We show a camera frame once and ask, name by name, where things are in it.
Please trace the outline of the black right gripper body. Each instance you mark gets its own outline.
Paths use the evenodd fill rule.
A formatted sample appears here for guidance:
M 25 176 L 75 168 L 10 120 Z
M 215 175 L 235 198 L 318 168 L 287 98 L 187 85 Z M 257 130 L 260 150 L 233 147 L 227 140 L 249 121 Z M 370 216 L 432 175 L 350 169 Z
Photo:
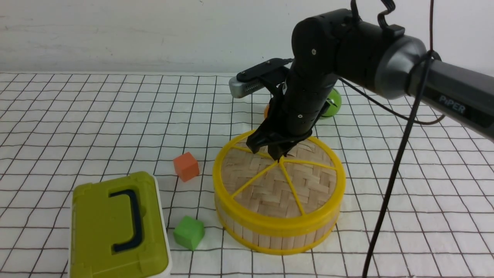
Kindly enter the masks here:
M 336 81 L 334 73 L 291 66 L 283 96 L 270 104 L 268 117 L 255 131 L 255 145 L 295 145 L 310 137 Z

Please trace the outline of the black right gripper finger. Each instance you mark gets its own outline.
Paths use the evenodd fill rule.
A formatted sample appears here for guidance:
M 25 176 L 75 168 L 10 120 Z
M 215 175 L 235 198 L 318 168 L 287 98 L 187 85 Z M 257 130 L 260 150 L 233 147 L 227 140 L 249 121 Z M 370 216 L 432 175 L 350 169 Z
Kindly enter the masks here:
M 289 151 L 298 144 L 298 140 L 274 140 L 269 143 L 269 155 L 279 161 L 283 156 L 286 156 Z
M 246 145 L 252 153 L 258 153 L 262 147 L 268 146 L 271 142 L 268 133 L 252 133 L 247 137 Z

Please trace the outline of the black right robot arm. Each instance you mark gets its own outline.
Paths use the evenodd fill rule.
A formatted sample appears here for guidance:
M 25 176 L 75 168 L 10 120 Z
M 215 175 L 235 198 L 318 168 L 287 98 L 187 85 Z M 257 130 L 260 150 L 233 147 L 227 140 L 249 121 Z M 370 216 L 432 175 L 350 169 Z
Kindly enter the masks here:
M 339 78 L 389 100 L 410 95 L 486 138 L 493 139 L 493 77 L 433 58 L 397 25 L 362 21 L 348 9 L 300 21 L 292 32 L 294 60 L 273 93 L 264 122 L 247 138 L 257 153 L 286 156 L 328 109 Z

